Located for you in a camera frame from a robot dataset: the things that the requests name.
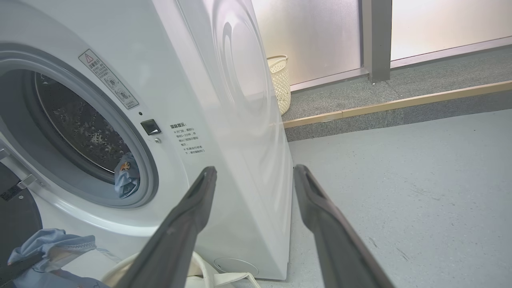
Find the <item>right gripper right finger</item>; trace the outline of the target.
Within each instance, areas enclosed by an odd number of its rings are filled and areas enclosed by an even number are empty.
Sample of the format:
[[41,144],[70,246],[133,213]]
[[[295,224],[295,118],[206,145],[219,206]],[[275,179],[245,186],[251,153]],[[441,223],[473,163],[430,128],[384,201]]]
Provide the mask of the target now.
[[304,225],[313,233],[326,288],[392,288],[390,281],[349,221],[305,165],[293,169]]

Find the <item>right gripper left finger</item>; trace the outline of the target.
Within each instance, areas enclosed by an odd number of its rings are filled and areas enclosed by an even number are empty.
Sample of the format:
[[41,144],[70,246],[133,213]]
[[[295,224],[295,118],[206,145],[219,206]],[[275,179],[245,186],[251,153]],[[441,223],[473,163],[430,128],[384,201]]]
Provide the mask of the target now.
[[210,218],[216,168],[205,167],[116,284],[118,288],[183,288],[197,241]]

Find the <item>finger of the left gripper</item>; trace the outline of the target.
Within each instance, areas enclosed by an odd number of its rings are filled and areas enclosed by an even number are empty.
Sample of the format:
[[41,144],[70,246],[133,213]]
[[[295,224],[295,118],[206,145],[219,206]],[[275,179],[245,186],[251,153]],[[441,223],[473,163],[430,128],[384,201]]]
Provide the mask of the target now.
[[0,270],[0,282],[13,281],[40,261],[42,261],[42,254],[34,254],[12,264],[8,264]]

